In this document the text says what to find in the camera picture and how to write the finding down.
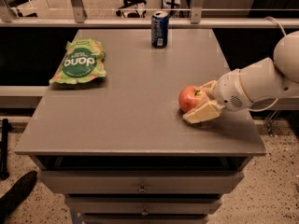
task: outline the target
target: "drawer handle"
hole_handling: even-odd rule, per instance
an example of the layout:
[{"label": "drawer handle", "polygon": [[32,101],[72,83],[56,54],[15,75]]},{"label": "drawer handle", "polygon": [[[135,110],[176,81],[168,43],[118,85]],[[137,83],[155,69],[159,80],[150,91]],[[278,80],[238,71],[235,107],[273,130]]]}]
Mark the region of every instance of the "drawer handle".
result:
[{"label": "drawer handle", "polygon": [[139,193],[145,193],[145,192],[147,192],[148,190],[146,189],[146,188],[144,188],[144,184],[142,183],[141,185],[140,185],[140,189],[138,189],[138,192]]},{"label": "drawer handle", "polygon": [[141,215],[142,215],[142,216],[147,216],[148,214],[149,214],[149,213],[148,213],[148,211],[147,211],[146,208],[144,208],[143,211],[141,212]]}]

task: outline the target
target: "cabinet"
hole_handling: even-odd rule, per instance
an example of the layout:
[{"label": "cabinet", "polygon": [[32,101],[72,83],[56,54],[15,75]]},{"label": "cabinet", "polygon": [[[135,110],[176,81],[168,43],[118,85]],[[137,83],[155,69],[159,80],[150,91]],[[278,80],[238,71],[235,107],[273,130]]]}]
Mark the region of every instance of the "cabinet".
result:
[{"label": "cabinet", "polygon": [[148,29],[80,30],[77,38],[103,43],[106,80],[49,86],[15,148],[86,222],[207,223],[250,159],[265,154],[247,110],[182,119],[181,89],[229,68],[211,30],[169,34],[167,48],[154,49]]}]

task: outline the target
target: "drawer front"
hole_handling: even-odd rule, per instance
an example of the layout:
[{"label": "drawer front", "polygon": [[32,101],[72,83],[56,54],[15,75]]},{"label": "drawer front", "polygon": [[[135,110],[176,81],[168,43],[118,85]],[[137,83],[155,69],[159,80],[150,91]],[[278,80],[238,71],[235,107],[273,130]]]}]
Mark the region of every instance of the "drawer front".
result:
[{"label": "drawer front", "polygon": [[185,199],[185,198],[66,198],[66,204],[76,213],[96,214],[213,214],[220,206],[221,200]]},{"label": "drawer front", "polygon": [[207,217],[203,216],[109,216],[109,215],[83,215],[86,224],[207,224]]},{"label": "drawer front", "polygon": [[63,194],[229,193],[242,172],[76,172],[44,171],[39,179]]}]

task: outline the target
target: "cable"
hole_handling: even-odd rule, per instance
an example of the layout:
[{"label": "cable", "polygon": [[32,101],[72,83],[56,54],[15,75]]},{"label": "cable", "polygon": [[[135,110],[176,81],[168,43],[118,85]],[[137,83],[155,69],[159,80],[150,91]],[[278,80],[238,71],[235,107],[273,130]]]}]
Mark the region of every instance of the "cable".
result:
[{"label": "cable", "polygon": [[[271,22],[276,23],[276,24],[279,26],[279,28],[281,29],[281,32],[283,33],[283,35],[284,35],[284,36],[287,35],[286,32],[284,31],[283,26],[280,24],[280,22],[279,22],[278,20],[276,20],[276,19],[273,18],[273,17],[265,17],[265,18],[266,18],[267,20],[270,20]],[[249,111],[253,111],[253,112],[262,112],[262,111],[265,111],[265,110],[271,108],[274,104],[276,104],[277,101],[278,101],[278,99],[275,99],[275,101],[274,101],[271,105],[267,106],[266,108],[261,108],[261,109],[249,109]]]},{"label": "cable", "polygon": [[277,20],[276,20],[275,18],[273,18],[273,17],[265,17],[265,18],[268,19],[268,20],[270,20],[270,21],[273,21],[274,23],[276,23],[276,24],[280,27],[281,32],[283,33],[283,35],[284,35],[284,36],[287,35],[286,32],[284,31],[284,28],[282,27],[282,25],[280,24],[279,21],[277,21]]},{"label": "cable", "polygon": [[261,108],[261,109],[251,109],[250,108],[249,111],[253,111],[253,112],[262,112],[262,111],[265,111],[268,108],[271,108],[274,104],[276,104],[278,100],[279,99],[275,99],[275,101],[271,105],[267,106],[266,108]]}]

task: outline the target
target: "speckled floor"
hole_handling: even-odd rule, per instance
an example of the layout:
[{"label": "speckled floor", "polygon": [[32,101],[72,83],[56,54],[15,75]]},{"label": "speckled floor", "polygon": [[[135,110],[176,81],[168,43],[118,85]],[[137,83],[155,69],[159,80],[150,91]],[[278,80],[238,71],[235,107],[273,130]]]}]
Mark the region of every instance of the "speckled floor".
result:
[{"label": "speckled floor", "polygon": [[[38,170],[29,157],[14,153],[23,123],[30,117],[8,118],[14,130],[8,136],[10,177],[0,182],[0,196],[31,170]],[[267,155],[254,158],[245,168],[245,178],[222,197],[223,205],[209,216],[209,224],[298,224],[299,223],[299,142],[291,119],[273,122],[270,137],[262,119],[255,120],[266,146]],[[72,223],[64,196],[51,193],[41,182],[29,197],[6,219],[6,224]]]}]

